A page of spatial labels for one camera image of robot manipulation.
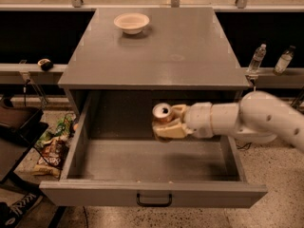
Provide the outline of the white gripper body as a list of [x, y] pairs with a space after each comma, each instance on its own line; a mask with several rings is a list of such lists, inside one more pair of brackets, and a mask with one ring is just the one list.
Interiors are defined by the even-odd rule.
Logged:
[[198, 139], [213, 136], [211, 126], [211, 103], [196, 103], [188, 107], [183, 121], [191, 130], [191, 135]]

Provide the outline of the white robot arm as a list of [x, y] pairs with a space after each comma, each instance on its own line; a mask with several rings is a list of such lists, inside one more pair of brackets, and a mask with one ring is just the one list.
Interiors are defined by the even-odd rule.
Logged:
[[252, 91], [229, 104], [156, 104], [152, 114], [152, 129], [159, 140], [221, 135], [269, 143], [279, 137], [304, 151], [304, 115], [264, 91]]

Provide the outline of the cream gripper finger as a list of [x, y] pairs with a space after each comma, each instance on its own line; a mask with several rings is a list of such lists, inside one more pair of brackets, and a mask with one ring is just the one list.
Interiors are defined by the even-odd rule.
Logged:
[[155, 137], [160, 139], [183, 139], [191, 135], [194, 130], [189, 128], [180, 118], [171, 122], [153, 121], [152, 129]]
[[172, 111], [175, 119], [183, 119], [185, 113], [189, 109], [189, 105], [175, 104], [172, 106]]

